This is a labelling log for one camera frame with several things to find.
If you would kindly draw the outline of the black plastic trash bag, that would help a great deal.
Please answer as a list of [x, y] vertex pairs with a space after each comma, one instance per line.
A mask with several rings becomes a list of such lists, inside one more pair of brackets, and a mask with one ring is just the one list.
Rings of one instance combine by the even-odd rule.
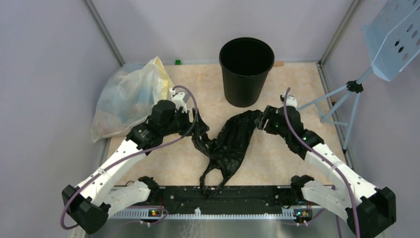
[[[260, 110], [248, 110], [232, 116], [214, 139], [209, 139], [207, 133], [203, 136], [195, 136], [192, 133], [194, 147], [209, 158], [208, 166], [199, 179], [201, 193], [205, 199], [221, 192], [238, 171], [256, 129], [255, 120], [262, 114]], [[208, 190], [205, 188], [205, 178], [214, 169], [221, 171], [222, 181], [214, 190]]]

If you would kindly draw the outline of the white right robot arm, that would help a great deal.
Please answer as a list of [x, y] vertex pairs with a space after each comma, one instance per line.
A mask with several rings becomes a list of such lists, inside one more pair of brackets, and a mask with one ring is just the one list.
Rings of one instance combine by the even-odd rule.
[[320, 171], [334, 188], [313, 177], [293, 176], [290, 197], [296, 204], [318, 204], [346, 222], [358, 238], [374, 238], [396, 222], [396, 195], [378, 188], [339, 159], [314, 131], [304, 128], [297, 100], [282, 95], [282, 106], [266, 106], [256, 119], [259, 130], [279, 135], [288, 149]]

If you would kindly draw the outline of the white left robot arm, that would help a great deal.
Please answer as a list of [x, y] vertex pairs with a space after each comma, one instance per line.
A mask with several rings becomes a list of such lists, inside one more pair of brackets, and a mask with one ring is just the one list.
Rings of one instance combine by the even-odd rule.
[[80, 227], [91, 235], [114, 214], [139, 202], [153, 205], [158, 201], [158, 185], [148, 176], [117, 190], [114, 186], [151, 152], [191, 136], [199, 124], [198, 104], [191, 90], [176, 85], [170, 93], [171, 99], [154, 104], [146, 120], [129, 131], [117, 150], [95, 172], [76, 186], [63, 189], [60, 225], [64, 230]]

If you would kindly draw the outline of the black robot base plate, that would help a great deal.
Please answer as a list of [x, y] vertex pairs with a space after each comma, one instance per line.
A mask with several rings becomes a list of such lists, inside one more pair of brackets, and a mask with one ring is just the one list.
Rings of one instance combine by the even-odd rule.
[[171, 215], [193, 214], [197, 208], [204, 215], [277, 215], [287, 208], [310, 207], [291, 187], [277, 185], [225, 186], [210, 198], [198, 186], [162, 186], [139, 205], [161, 206]]

